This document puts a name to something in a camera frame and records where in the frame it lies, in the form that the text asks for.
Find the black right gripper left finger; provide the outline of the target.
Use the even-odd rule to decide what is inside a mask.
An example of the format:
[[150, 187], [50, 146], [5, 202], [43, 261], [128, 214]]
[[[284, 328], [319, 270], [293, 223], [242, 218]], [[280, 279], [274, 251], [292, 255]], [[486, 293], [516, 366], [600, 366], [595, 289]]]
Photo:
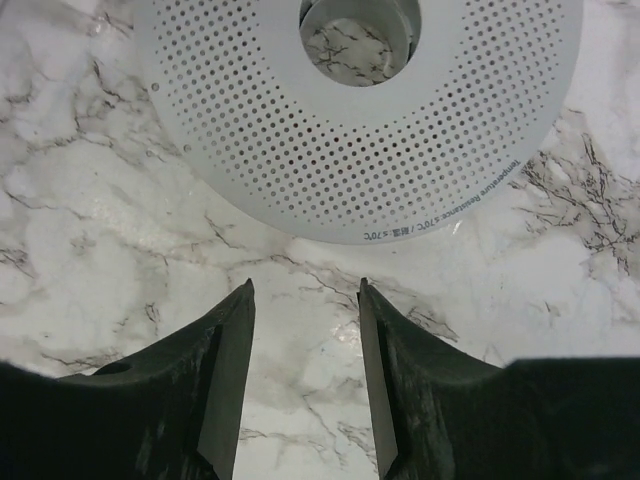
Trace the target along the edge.
[[90, 375], [1, 366], [5, 479], [229, 479], [255, 322], [246, 282]]

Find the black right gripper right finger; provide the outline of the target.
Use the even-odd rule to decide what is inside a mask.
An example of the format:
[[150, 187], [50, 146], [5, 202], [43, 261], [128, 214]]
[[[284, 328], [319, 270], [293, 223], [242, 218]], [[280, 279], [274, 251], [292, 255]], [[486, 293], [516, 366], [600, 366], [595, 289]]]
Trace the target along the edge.
[[383, 479], [635, 479], [639, 362], [517, 360], [499, 368], [358, 293]]

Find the white perforated cable spool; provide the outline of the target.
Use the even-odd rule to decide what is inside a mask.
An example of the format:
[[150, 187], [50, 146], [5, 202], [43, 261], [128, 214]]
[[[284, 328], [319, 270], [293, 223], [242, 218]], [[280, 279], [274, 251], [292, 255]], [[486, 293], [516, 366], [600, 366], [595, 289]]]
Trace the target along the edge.
[[579, 1], [137, 1], [155, 110], [219, 195], [286, 233], [386, 243], [458, 220], [556, 120]]

